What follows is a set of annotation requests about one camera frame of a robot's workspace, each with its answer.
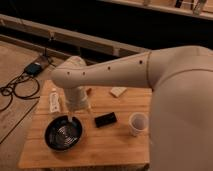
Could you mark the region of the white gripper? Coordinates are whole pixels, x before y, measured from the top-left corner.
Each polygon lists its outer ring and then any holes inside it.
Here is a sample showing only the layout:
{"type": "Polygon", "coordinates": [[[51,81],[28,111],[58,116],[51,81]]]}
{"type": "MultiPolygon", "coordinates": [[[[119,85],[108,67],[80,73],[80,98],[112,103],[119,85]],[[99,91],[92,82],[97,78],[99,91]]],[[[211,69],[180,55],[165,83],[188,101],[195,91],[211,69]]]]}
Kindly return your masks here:
{"type": "Polygon", "coordinates": [[[92,109],[89,108],[90,104],[88,101],[88,96],[84,87],[75,87],[71,89],[64,90],[65,104],[68,112],[68,121],[72,122],[72,112],[87,109],[87,113],[93,117],[92,109]]]}

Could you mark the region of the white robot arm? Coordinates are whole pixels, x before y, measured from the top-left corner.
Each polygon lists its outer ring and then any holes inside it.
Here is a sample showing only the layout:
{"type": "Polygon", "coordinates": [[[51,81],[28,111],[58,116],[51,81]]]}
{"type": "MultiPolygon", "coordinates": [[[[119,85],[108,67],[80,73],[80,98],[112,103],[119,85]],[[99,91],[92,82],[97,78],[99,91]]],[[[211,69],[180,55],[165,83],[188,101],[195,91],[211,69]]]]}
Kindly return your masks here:
{"type": "Polygon", "coordinates": [[[90,66],[73,56],[51,79],[73,104],[69,90],[78,86],[150,88],[150,171],[213,171],[213,49],[179,46],[90,66]]]}

